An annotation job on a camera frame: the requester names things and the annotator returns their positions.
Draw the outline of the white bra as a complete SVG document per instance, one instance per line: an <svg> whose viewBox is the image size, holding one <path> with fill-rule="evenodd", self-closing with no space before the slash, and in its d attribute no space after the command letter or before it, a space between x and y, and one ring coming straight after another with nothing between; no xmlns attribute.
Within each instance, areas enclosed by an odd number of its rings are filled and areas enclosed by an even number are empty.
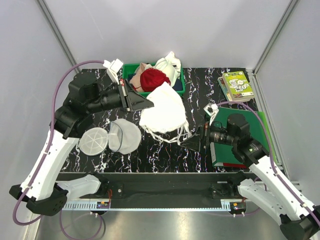
<svg viewBox="0 0 320 240"><path fill-rule="evenodd" d="M139 126L158 142L181 143L181 137L191 137L186 110L179 94L167 83L146 98L154 106L141 111Z"/></svg>

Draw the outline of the white mesh laundry bag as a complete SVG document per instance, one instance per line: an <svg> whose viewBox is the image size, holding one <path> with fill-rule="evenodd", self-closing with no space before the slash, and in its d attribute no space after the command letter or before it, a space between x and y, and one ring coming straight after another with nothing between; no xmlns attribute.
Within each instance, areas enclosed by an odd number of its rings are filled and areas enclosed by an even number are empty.
<svg viewBox="0 0 320 240"><path fill-rule="evenodd" d="M142 140L140 129L123 118L110 123L110 130L94 127L87 130L79 141L79 149L87 156L101 154L106 148L123 155L137 150Z"/></svg>

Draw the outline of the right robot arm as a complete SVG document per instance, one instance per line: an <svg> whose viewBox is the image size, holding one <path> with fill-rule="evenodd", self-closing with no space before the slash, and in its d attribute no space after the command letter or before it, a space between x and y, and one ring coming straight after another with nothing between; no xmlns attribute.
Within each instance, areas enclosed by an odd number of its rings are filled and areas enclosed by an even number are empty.
<svg viewBox="0 0 320 240"><path fill-rule="evenodd" d="M319 232L320 207L308 200L278 169L272 155L251 136L250 125L242 114L229 115L226 127L200 126L181 146L198 152L211 143L231 146L234 157L269 189L262 189L239 172L228 180L230 197L241 196L255 203L278 223L288 240L308 240Z"/></svg>

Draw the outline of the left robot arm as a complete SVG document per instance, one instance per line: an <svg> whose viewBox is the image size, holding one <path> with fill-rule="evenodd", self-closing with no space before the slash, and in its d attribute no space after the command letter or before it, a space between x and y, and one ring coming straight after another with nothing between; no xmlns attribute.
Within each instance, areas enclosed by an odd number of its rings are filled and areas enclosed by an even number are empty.
<svg viewBox="0 0 320 240"><path fill-rule="evenodd" d="M37 215L54 216L68 201L86 195L103 198L109 193L109 180L99 173L87 173L67 183L56 181L71 150L93 123L93 114L117 108L134 112L154 106L123 79L101 89L93 72L76 74L68 90L63 105L52 110L50 130L32 171L23 183L9 190Z"/></svg>

